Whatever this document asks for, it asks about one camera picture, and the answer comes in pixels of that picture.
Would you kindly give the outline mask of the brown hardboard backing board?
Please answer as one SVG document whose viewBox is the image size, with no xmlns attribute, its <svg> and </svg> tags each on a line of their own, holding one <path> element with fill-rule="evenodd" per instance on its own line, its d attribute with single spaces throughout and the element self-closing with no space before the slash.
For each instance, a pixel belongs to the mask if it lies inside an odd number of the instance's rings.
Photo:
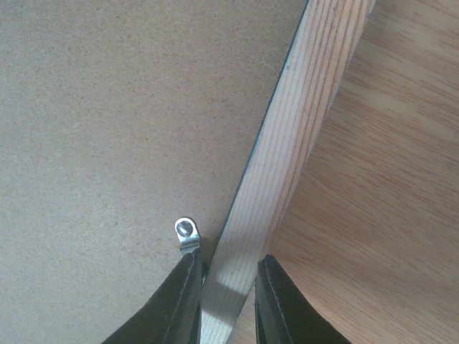
<svg viewBox="0 0 459 344">
<path fill-rule="evenodd" d="M 100 343 L 212 255 L 303 1 L 1 3 L 1 341 Z"/>
</svg>

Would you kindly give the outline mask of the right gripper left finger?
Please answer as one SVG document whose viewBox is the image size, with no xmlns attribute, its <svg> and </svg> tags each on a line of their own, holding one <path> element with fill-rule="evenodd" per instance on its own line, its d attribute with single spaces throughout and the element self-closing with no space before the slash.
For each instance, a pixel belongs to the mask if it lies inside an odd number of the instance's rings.
<svg viewBox="0 0 459 344">
<path fill-rule="evenodd" d="M 105 343 L 199 343 L 204 259 L 185 254 L 148 302 Z"/>
</svg>

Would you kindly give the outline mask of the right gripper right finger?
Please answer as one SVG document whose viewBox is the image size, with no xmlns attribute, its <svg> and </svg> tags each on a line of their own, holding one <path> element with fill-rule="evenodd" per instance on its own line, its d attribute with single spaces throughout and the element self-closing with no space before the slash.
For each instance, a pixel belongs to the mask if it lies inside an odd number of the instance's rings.
<svg viewBox="0 0 459 344">
<path fill-rule="evenodd" d="M 349 342 L 313 308 L 271 254 L 257 266 L 255 325 L 258 343 Z"/>
</svg>

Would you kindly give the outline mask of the teal picture frame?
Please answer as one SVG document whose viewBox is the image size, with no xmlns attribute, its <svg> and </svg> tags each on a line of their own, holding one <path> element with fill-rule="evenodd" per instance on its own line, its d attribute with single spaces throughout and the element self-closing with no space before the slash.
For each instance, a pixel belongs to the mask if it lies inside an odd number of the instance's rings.
<svg viewBox="0 0 459 344">
<path fill-rule="evenodd" d="M 373 8 L 305 5 L 204 283 L 203 343 L 228 341 Z"/>
</svg>

